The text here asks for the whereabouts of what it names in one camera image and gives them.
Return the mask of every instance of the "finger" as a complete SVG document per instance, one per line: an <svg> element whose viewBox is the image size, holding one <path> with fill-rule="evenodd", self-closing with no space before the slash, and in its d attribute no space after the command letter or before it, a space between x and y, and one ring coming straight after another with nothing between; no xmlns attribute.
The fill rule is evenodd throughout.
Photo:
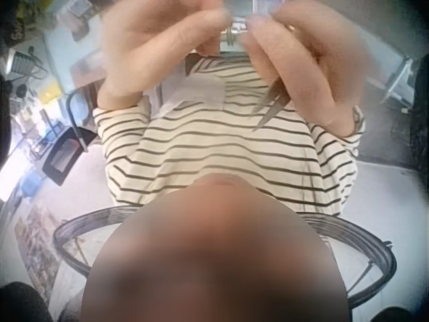
<svg viewBox="0 0 429 322"><path fill-rule="evenodd" d="M221 53L221 36L215 36L199 45L195 50L204 57L218 56Z"/></svg>
<svg viewBox="0 0 429 322"><path fill-rule="evenodd" d="M241 36L240 43L244 49L246 49L250 62L260 77L263 78L267 84L272 84L279 74L256 39L251 33L247 33Z"/></svg>
<svg viewBox="0 0 429 322"><path fill-rule="evenodd" d="M335 107L330 86L307 49L273 19L254 17L249 26L282 78L297 111L307 120L317 117L319 123L330 119Z"/></svg>
<svg viewBox="0 0 429 322"><path fill-rule="evenodd" d="M200 10L219 9L223 7L223 0L200 0ZM218 56L221 53L221 36L215 36L199 45L196 51L201 56Z"/></svg>
<svg viewBox="0 0 429 322"><path fill-rule="evenodd" d="M357 37L351 24L335 10L315 1L292 1L273 13L282 24L303 31L312 45L324 53L341 53L349 49Z"/></svg>
<svg viewBox="0 0 429 322"><path fill-rule="evenodd" d="M230 23L231 18L224 9L189 15L131 51L129 67L140 75L144 87L154 86L193 49L220 35Z"/></svg>
<svg viewBox="0 0 429 322"><path fill-rule="evenodd" d="M355 100L359 96L358 85L367 74L370 57L354 27L341 14L305 0L284 5L273 17L294 26L315 49L328 69L328 82L336 102Z"/></svg>

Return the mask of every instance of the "metal object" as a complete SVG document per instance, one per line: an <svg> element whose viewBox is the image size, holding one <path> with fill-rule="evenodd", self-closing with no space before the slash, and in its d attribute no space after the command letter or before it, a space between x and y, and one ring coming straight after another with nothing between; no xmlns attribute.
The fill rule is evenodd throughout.
<svg viewBox="0 0 429 322"><path fill-rule="evenodd" d="M237 37L247 32L246 19L234 17L230 27L221 32L221 41L227 42L228 46L234 46Z"/></svg>
<svg viewBox="0 0 429 322"><path fill-rule="evenodd" d="M268 88L262 99L253 109L253 113L261 111L266 105L274 100L274 104L268 109L267 113L261 118L253 132L263 127L270 119L275 117L289 102L290 96L286 90L282 79L279 77Z"/></svg>

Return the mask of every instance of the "bright light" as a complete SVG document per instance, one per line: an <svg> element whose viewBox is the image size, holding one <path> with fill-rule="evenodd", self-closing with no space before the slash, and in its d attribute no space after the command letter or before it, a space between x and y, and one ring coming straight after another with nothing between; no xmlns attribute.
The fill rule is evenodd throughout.
<svg viewBox="0 0 429 322"><path fill-rule="evenodd" d="M21 150L16 150L7 159L0 171L0 199L6 202L20 178L30 166L29 160Z"/></svg>

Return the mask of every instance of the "striped shirt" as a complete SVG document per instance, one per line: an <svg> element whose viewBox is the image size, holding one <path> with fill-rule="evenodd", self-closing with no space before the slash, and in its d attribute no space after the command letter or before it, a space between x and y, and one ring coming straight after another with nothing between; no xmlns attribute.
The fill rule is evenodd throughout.
<svg viewBox="0 0 429 322"><path fill-rule="evenodd" d="M298 214L339 215L357 175L364 122L337 138L307 123L293 104L252 132L267 111L252 109L267 89L248 58L202 59L191 73L225 82L223 108L186 101L151 118L150 105L95 109L107 159L109 190L118 205L144 205L210 172L238 174Z"/></svg>

